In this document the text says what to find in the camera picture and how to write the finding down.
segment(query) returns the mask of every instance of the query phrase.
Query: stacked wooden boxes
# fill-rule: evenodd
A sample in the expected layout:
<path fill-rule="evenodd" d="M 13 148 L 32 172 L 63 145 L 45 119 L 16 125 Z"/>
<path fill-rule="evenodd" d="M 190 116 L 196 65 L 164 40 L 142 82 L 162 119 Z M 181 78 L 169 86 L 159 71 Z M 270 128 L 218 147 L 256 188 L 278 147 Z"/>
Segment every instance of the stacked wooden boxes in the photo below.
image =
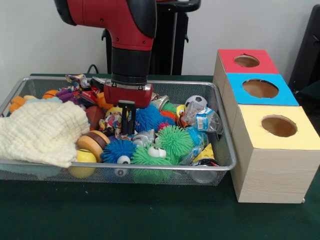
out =
<path fill-rule="evenodd" d="M 238 201 L 301 203 L 320 165 L 320 138 L 267 52 L 219 50 L 213 83 L 237 152 Z"/>

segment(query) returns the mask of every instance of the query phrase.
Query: black cable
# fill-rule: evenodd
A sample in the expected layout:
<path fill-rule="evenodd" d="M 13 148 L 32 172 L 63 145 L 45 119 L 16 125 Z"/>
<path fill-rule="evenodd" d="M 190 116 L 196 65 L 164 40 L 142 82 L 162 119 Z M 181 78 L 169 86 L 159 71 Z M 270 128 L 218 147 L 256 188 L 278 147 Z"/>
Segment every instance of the black cable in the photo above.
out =
<path fill-rule="evenodd" d="M 95 69 L 96 74 L 99 74 L 99 70 L 98 70 L 97 66 L 94 64 L 90 65 L 90 67 L 88 68 L 88 71 L 86 73 L 89 74 L 92 68 Z"/>

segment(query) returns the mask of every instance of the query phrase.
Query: blue box top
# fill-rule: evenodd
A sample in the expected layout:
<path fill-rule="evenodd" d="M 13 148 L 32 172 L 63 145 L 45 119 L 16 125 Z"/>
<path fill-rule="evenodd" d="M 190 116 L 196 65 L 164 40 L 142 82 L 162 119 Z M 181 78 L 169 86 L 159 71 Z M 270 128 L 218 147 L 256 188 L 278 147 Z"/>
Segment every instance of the blue box top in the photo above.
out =
<path fill-rule="evenodd" d="M 280 74 L 228 73 L 238 104 L 299 106 Z"/>

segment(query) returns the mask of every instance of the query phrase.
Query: soccer ball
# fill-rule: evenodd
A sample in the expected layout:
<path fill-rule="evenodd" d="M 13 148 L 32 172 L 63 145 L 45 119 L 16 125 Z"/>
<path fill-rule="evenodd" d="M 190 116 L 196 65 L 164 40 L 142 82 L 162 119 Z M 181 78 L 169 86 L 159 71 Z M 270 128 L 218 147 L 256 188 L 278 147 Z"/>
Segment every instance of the soccer ball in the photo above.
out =
<path fill-rule="evenodd" d="M 204 107 L 206 107 L 207 104 L 208 104 L 207 100 L 205 100 L 205 98 L 203 96 L 199 96 L 199 95 L 194 95 L 194 96 L 189 97 L 185 101 L 185 107 L 188 107 L 188 105 L 191 102 L 196 102 L 196 103 L 198 103 L 198 104 L 200 104 L 201 106 L 204 106 Z"/>

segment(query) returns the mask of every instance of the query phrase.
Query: green spiky ball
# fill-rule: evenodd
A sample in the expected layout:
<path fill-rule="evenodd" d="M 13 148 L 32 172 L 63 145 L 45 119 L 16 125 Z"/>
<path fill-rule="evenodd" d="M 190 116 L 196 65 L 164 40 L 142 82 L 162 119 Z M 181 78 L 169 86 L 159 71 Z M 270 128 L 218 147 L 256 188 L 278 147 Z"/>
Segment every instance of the green spiky ball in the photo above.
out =
<path fill-rule="evenodd" d="M 131 164 L 139 165 L 172 165 L 168 158 L 152 157 L 148 154 L 151 147 L 138 147 L 131 157 Z M 133 181 L 137 184 L 160 184 L 168 181 L 172 174 L 172 170 L 155 170 L 155 169 L 132 169 Z"/>
<path fill-rule="evenodd" d="M 173 165 L 178 165 L 180 158 L 193 149 L 189 133 L 178 126 L 166 126 L 157 134 L 157 147 L 164 148 Z"/>
<path fill-rule="evenodd" d="M 175 105 L 173 105 L 171 102 L 166 102 L 163 105 L 163 108 L 161 109 L 161 111 L 168 111 L 168 112 L 172 112 L 174 114 L 177 114 L 177 107 Z"/>

